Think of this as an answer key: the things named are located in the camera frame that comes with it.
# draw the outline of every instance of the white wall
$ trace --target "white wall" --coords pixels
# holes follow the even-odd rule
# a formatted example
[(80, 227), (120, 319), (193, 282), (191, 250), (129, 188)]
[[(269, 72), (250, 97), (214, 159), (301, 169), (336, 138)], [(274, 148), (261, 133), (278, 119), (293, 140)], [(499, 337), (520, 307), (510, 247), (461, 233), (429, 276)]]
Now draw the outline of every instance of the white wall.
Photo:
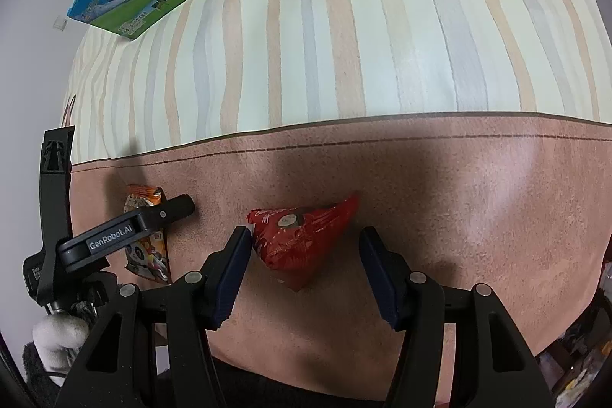
[(39, 158), (59, 127), (68, 72), (86, 25), (53, 22), (73, 0), (0, 0), (0, 330), (17, 365), (44, 316), (26, 292), (25, 257), (42, 247)]

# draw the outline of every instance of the orange snack package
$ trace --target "orange snack package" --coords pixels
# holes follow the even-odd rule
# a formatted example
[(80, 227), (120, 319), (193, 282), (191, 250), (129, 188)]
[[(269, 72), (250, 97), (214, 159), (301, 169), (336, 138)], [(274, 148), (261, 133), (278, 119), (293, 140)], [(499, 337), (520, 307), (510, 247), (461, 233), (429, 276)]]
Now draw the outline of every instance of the orange snack package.
[[(128, 185), (127, 199), (123, 212), (135, 210), (142, 206), (154, 206), (161, 203), (163, 191), (159, 187)], [(127, 256), (126, 269), (135, 275), (145, 277), (160, 284), (171, 284), (168, 266), (168, 249), (163, 231), (143, 237), (125, 247)]]
[(253, 248), (293, 291), (307, 285), (345, 230), (359, 206), (359, 196), (328, 208), (252, 210)]

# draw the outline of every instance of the red plastic wrapper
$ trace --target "red plastic wrapper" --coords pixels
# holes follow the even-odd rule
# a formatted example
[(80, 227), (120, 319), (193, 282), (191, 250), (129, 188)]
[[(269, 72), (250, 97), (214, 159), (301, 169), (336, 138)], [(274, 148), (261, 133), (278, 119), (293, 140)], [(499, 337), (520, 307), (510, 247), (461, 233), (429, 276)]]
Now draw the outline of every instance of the red plastic wrapper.
[(293, 291), (308, 284), (359, 206), (359, 196), (327, 208), (252, 210), (253, 248)]

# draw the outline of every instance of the hand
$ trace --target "hand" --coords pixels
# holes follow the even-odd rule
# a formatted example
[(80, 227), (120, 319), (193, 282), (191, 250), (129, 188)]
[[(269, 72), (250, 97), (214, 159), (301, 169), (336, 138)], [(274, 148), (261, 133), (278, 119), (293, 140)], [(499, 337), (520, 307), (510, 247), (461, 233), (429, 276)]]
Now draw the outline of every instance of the hand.
[[(68, 375), (89, 333), (90, 329), (82, 319), (67, 313), (49, 315), (37, 323), (32, 337), (45, 370)], [(53, 375), (50, 379), (60, 387), (65, 380)]]

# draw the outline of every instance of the silver screw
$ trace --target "silver screw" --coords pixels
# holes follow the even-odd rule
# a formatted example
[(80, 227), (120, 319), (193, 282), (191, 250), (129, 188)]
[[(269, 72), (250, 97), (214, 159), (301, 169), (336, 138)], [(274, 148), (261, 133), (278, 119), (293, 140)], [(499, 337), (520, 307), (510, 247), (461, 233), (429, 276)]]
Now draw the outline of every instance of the silver screw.
[(190, 271), (185, 276), (185, 282), (188, 284), (196, 284), (202, 280), (202, 274), (198, 271)]
[(415, 284), (424, 284), (427, 282), (427, 276), (421, 271), (414, 271), (410, 274), (410, 281)]
[(490, 296), (493, 291), (486, 284), (478, 284), (476, 286), (476, 292), (480, 294), (481, 296), (487, 297), (487, 296)]
[(127, 298), (136, 292), (136, 286), (134, 284), (126, 284), (119, 289), (119, 294), (124, 298)]

